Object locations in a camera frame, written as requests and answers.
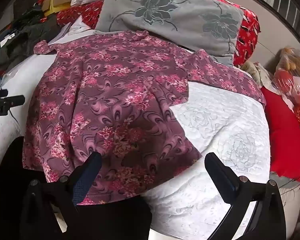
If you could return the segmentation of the purple pink floral shirt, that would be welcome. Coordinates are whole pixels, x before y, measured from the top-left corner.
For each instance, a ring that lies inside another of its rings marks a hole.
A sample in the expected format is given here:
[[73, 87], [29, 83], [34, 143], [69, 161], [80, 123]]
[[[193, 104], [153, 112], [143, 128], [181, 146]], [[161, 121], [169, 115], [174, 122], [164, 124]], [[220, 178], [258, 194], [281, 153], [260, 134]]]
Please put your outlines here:
[[56, 58], [29, 106], [23, 167], [52, 183], [100, 153], [102, 167], [84, 205], [137, 196], [200, 159], [171, 111], [187, 102], [190, 81], [265, 103], [256, 82], [237, 68], [146, 31], [34, 46], [35, 54], [51, 52]]

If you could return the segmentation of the dark clothes pile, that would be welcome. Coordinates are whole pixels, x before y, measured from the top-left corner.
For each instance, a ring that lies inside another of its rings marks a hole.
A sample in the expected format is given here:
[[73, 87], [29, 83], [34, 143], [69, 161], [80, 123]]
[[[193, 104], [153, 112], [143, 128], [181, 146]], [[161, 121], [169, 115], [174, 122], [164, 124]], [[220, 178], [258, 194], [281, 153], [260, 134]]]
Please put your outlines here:
[[0, 75], [31, 56], [39, 41], [51, 41], [60, 30], [56, 13], [45, 17], [38, 7], [26, 11], [0, 34]]

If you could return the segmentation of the red cushion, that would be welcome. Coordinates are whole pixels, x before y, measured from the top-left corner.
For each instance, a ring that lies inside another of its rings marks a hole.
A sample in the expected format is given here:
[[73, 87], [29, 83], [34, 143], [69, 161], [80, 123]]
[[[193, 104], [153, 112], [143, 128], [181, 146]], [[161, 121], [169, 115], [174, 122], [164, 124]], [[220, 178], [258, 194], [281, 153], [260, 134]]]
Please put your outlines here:
[[300, 124], [281, 96], [262, 87], [269, 126], [270, 171], [300, 183]]

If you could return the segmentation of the white quilted bedspread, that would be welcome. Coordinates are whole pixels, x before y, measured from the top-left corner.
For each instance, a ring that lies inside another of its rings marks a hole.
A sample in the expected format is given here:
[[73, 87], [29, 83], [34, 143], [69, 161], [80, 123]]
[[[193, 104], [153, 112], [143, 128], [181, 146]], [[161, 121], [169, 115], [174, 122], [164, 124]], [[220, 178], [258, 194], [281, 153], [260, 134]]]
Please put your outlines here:
[[[96, 33], [66, 36], [67, 43]], [[30, 222], [29, 183], [42, 171], [23, 167], [23, 146], [30, 102], [56, 54], [33, 54], [6, 83], [14, 95], [26, 98], [14, 117], [0, 117], [0, 214], [12, 208], [19, 223]], [[270, 172], [269, 127], [265, 103], [197, 81], [188, 83], [187, 102], [171, 106], [185, 137], [201, 157], [172, 179], [134, 197], [106, 204], [78, 204], [82, 226], [92, 239], [146, 239], [153, 229], [179, 239], [207, 239], [229, 209], [204, 164], [212, 152], [237, 175], [265, 183]]]

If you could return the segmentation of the white folded paper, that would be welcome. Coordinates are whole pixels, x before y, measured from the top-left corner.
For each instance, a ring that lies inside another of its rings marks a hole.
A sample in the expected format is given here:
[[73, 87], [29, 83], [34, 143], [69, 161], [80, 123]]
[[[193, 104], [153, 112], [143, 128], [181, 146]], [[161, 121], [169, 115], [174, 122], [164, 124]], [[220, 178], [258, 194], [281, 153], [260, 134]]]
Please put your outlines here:
[[63, 38], [65, 35], [75, 35], [82, 32], [85, 32], [87, 30], [90, 30], [91, 28], [83, 22], [83, 18], [80, 15], [77, 20], [75, 20], [74, 23], [67, 23], [59, 32], [59, 34], [53, 38], [48, 44], [51, 45], [57, 41], [59, 41], [61, 38]]

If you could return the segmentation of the cardboard box with yellow tape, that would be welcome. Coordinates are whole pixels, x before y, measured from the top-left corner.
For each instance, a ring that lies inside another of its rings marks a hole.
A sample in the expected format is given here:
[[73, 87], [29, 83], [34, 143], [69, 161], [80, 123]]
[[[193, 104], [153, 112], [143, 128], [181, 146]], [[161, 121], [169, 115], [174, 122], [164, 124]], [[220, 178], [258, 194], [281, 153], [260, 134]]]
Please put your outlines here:
[[47, 17], [70, 7], [71, 0], [44, 0], [42, 4], [42, 11], [44, 16]]

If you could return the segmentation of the red patterned pillow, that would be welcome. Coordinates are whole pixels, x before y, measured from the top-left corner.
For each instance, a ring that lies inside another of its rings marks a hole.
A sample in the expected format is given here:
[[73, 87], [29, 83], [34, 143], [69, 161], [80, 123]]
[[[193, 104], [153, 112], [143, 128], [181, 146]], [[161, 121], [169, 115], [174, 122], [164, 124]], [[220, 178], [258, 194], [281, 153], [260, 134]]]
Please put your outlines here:
[[[72, 6], [69, 9], [62, 10], [57, 13], [57, 23], [61, 27], [68, 23], [74, 23], [75, 20], [82, 16], [83, 22], [89, 27], [96, 27], [98, 18], [101, 13], [104, 0], [97, 0], [95, 2], [87, 3], [84, 5]], [[244, 64], [253, 54], [258, 34], [260, 31], [260, 24], [257, 15], [238, 4], [232, 3], [228, 0], [217, 0], [228, 5], [237, 7], [243, 11], [243, 20], [238, 32], [236, 42], [236, 49], [234, 55], [234, 65], [239, 66]]]

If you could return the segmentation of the beige patterned cloth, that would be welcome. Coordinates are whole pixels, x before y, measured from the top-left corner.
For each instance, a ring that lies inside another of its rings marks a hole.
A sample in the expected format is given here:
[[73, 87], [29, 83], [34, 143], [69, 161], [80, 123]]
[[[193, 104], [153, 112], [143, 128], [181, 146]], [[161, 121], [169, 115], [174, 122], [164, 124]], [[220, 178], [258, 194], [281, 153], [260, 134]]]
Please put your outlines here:
[[243, 65], [239, 66], [239, 69], [247, 72], [257, 83], [258, 87], [264, 87], [273, 93], [276, 92], [272, 83], [273, 74], [268, 72], [259, 62], [252, 63], [247, 61]]

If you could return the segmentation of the doll in plastic bag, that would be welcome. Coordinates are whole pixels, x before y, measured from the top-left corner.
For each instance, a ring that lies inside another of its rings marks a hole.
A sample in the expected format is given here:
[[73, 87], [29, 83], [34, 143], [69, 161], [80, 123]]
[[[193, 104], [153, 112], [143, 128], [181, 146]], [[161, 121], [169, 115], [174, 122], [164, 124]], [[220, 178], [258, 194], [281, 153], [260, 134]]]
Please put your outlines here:
[[300, 50], [290, 47], [281, 50], [273, 83], [300, 123]]

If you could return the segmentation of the grey floral pillow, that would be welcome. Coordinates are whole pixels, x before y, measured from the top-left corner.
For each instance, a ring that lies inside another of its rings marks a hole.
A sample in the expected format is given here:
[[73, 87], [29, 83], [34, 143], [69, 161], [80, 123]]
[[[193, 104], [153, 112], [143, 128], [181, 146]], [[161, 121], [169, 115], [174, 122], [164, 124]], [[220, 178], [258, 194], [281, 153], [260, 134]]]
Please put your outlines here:
[[96, 31], [146, 30], [234, 66], [244, 13], [218, 0], [104, 0]]

